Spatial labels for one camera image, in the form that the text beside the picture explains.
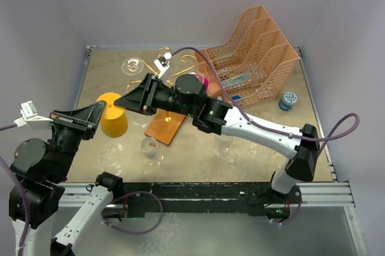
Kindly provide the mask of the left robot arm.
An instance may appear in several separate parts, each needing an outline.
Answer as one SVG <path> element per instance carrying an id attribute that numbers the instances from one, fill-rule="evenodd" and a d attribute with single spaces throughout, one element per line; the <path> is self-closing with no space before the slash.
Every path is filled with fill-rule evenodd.
<path id="1" fill-rule="evenodd" d="M 18 244 L 16 255 L 75 255 L 94 217 L 109 203 L 122 200 L 122 178 L 103 172 L 70 222 L 52 235 L 55 215 L 66 190 L 61 184 L 67 180 L 80 143 L 95 135 L 106 106 L 101 100 L 72 111 L 54 110 L 48 117 L 42 117 L 32 101 L 21 104 L 21 117 L 14 125 L 49 129 L 52 136 L 47 141 L 25 140 L 14 152 L 10 175 L 16 183 L 8 207 Z"/>

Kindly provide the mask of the yellow plastic wine glass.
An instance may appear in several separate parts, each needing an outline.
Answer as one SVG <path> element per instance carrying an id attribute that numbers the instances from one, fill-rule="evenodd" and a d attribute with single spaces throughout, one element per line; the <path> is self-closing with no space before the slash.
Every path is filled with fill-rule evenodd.
<path id="1" fill-rule="evenodd" d="M 128 129 L 128 119 L 125 114 L 125 109 L 114 105 L 115 100 L 120 97 L 121 95 L 117 93 L 104 93 L 97 99 L 98 102 L 106 102 L 100 124 L 104 135 L 110 138 L 119 138 L 123 136 Z"/>

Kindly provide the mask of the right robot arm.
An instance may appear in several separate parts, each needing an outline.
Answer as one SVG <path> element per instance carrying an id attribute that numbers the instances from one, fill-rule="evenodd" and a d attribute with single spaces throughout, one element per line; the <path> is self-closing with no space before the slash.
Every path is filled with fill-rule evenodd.
<path id="1" fill-rule="evenodd" d="M 245 139 L 280 153 L 286 162 L 273 174 L 267 189 L 268 198 L 275 203 L 287 198 L 297 182 L 314 179 L 319 151 L 315 126 L 289 127 L 249 115 L 208 96 L 205 84 L 194 75 L 179 76 L 175 85 L 168 87 L 148 73 L 139 86 L 115 100 L 114 105 L 143 115 L 154 115 L 162 109 L 189 116 L 202 132 Z"/>

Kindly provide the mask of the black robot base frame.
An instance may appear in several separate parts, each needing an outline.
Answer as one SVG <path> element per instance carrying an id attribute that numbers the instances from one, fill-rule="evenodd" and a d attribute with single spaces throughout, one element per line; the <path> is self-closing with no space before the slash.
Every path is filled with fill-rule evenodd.
<path id="1" fill-rule="evenodd" d="M 268 182 L 227 183 L 145 183 L 125 182 L 103 172 L 96 184 L 113 193 L 114 200 L 126 207 L 126 216 L 142 218 L 146 213 L 243 213 L 288 219 L 291 209 L 302 203 L 300 188 L 283 195 Z"/>

